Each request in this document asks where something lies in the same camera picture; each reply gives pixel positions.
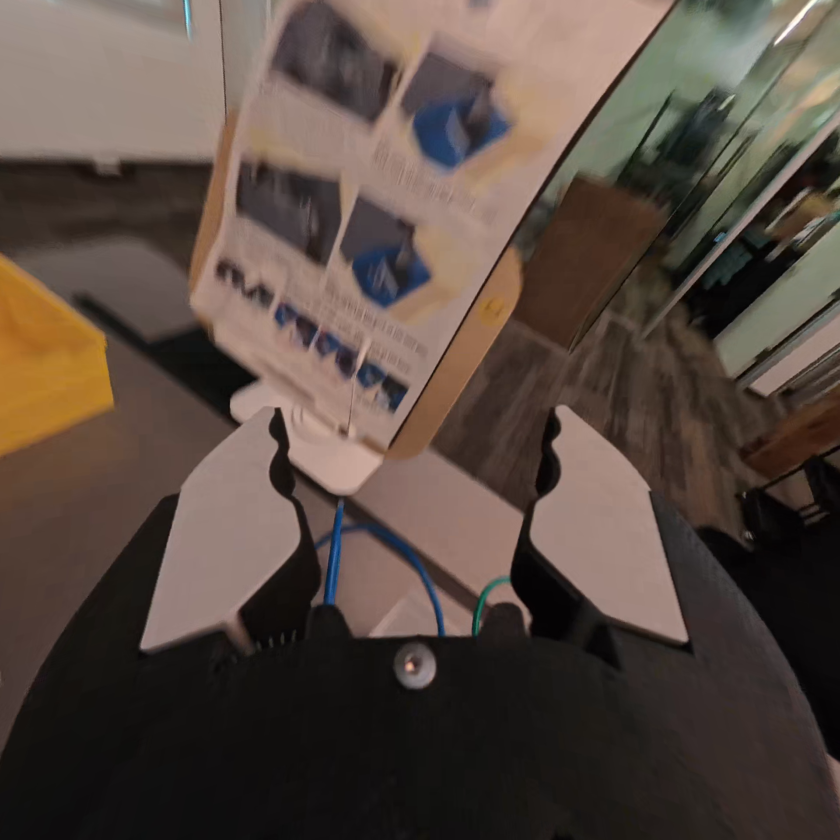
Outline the yellow plastic bin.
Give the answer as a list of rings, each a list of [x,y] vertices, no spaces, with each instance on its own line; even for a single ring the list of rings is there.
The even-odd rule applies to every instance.
[[[1,456],[114,407],[101,330],[1,256]]]

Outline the brown cardboard box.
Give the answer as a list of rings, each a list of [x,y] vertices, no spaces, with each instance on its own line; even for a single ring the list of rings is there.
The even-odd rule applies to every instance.
[[[573,351],[667,221],[623,186],[576,175],[524,269],[514,319]]]

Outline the instruction poster board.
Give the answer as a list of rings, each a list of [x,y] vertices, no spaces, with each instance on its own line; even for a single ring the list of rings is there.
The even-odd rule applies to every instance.
[[[387,450],[539,189],[671,2],[281,2],[191,303]]]

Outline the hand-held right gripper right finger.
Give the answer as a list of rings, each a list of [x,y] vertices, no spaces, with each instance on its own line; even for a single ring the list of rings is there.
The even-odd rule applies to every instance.
[[[511,563],[531,630],[571,640],[607,625],[688,644],[648,483],[567,406],[549,411],[535,487]]]

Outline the white stand base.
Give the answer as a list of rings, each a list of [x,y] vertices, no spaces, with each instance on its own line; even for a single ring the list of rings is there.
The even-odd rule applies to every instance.
[[[230,414],[240,423],[264,408],[281,412],[289,461],[334,496],[355,494],[385,459],[383,453],[321,420],[300,398],[277,392],[264,381],[240,388],[230,398]]]

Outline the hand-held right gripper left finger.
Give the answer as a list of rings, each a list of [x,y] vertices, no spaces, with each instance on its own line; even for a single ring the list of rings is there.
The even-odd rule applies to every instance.
[[[322,570],[280,409],[239,426],[184,481],[140,649],[223,633],[244,653],[306,635]]]

